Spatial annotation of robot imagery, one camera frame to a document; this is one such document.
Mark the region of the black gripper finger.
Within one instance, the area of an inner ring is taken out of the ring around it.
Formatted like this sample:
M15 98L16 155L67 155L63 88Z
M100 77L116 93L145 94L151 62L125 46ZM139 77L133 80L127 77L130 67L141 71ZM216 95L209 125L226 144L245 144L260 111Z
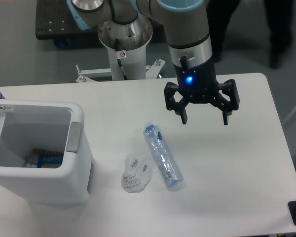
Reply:
M222 111L224 125L228 125L228 117L233 111L239 109L240 97L236 81L229 79L224 83L218 83L215 87L211 104Z
M164 97L166 103L166 109L174 111L176 115L180 116L182 124L187 123L186 106L188 101L182 97L180 101L176 101L174 95L179 92L179 86L173 82L167 82L164 88Z

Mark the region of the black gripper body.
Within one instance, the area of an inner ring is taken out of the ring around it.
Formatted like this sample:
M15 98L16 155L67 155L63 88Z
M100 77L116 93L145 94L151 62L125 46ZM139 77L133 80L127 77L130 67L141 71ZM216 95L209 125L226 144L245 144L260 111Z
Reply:
M179 92L193 104L210 103L219 93L213 58L205 63L190 67L188 58L182 57L175 66Z

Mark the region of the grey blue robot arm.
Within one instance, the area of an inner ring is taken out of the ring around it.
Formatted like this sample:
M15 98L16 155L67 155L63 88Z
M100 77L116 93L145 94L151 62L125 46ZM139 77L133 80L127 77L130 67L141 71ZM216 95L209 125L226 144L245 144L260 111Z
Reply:
M239 108L236 82L217 82L210 30L203 0L69 0L67 5L77 25L83 29L112 22L132 27L123 36L109 27L115 50L136 47L143 28L138 19L153 19L164 28L177 83L164 88L166 108L187 122L188 104L211 104L222 111L224 123Z

